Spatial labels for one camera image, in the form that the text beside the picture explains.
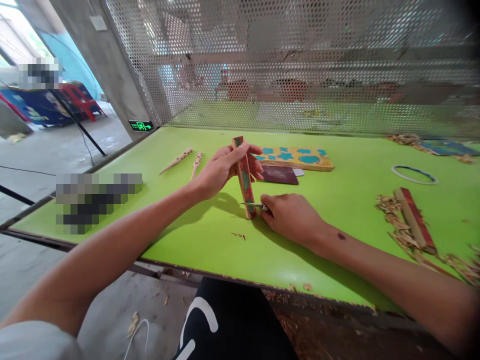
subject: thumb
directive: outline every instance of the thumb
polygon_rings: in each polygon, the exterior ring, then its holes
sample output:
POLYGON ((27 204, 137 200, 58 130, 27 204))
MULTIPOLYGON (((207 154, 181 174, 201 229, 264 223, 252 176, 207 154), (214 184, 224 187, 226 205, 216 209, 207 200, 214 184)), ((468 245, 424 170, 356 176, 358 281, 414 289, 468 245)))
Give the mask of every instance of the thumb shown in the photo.
POLYGON ((270 196, 268 194, 262 194, 260 196, 261 203, 268 206, 270 210, 273 210, 275 208, 275 200, 275 196, 270 196))
POLYGON ((231 153, 225 156, 225 160, 229 166, 234 165, 236 162, 240 161, 249 149, 250 144, 246 141, 242 142, 239 147, 234 149, 231 153))

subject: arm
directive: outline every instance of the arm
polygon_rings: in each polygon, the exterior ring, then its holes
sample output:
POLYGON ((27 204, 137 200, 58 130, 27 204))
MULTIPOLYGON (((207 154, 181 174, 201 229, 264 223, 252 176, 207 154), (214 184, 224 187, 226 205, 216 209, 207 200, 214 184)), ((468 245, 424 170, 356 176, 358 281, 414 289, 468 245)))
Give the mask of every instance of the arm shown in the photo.
POLYGON ((467 284, 365 244, 321 219, 301 195, 262 195, 270 227, 315 254, 368 280, 453 353, 468 346, 479 292, 467 284))
MULTIPOLYGON (((94 298, 122 275, 175 219, 214 197, 232 176, 233 165, 247 152, 262 150, 244 143, 222 147, 189 184, 166 198, 115 221, 70 251, 25 295, 0 328, 29 320, 57 325, 77 336, 94 298)), ((251 173, 262 179, 262 166, 251 154, 251 173)))

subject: white shirt sleeve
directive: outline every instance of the white shirt sleeve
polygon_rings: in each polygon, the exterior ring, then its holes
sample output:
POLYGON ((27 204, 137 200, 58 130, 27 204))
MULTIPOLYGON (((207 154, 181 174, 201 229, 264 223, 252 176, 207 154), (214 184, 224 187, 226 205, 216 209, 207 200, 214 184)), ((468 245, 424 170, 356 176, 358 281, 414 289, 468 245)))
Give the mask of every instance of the white shirt sleeve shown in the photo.
POLYGON ((45 321, 19 322, 0 329, 0 360, 83 360, 77 340, 45 321))

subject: wrist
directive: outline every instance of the wrist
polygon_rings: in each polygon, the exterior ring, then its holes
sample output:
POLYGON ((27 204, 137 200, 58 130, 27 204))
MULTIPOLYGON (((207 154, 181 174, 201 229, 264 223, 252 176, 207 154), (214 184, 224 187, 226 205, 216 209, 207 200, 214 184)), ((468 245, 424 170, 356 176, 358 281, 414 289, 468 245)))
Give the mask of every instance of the wrist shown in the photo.
POLYGON ((205 200, 203 198, 204 192, 202 187, 197 183, 197 181, 190 181, 187 185, 181 188, 181 191, 184 193, 192 206, 205 200))
POLYGON ((334 261, 336 257, 345 251, 345 245, 352 239, 350 235, 336 228, 333 225, 328 225, 321 232, 315 234, 310 250, 329 261, 334 261))

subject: wooden bookmark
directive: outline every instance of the wooden bookmark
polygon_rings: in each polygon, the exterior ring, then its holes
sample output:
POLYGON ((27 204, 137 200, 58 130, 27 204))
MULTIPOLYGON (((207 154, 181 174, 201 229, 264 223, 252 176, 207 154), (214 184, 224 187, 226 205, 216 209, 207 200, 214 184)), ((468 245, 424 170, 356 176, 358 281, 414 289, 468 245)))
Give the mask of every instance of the wooden bookmark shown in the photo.
POLYGON ((393 194, 401 205, 401 212, 406 223, 410 226, 411 234, 415 241, 423 251, 436 255, 437 248, 424 223, 422 215, 420 215, 417 205, 415 205, 415 201, 412 198, 410 191, 404 187, 400 187, 396 189, 393 194))
MULTIPOLYGON (((231 147, 238 148, 244 142, 244 137, 234 137, 231 140, 231 147)), ((250 181, 250 167, 247 154, 236 163, 236 172, 238 174, 238 181, 240 182, 241 194, 244 203, 254 203, 254 193, 252 191, 252 182, 250 181)), ((257 214, 255 206, 245 205, 246 218, 251 219, 257 214)))
POLYGON ((196 153, 196 158, 195 158, 195 162, 193 163, 193 171, 191 172, 190 180, 194 178, 195 173, 197 172, 197 169, 200 166, 200 162, 202 161, 202 156, 203 156, 203 152, 196 153))
POLYGON ((183 159, 185 159, 191 152, 192 148, 189 147, 187 150, 185 150, 179 157, 177 157, 175 160, 173 160, 166 168, 164 168, 158 175, 162 175, 164 172, 166 172, 168 169, 173 168, 175 165, 177 165, 179 162, 181 162, 183 159))

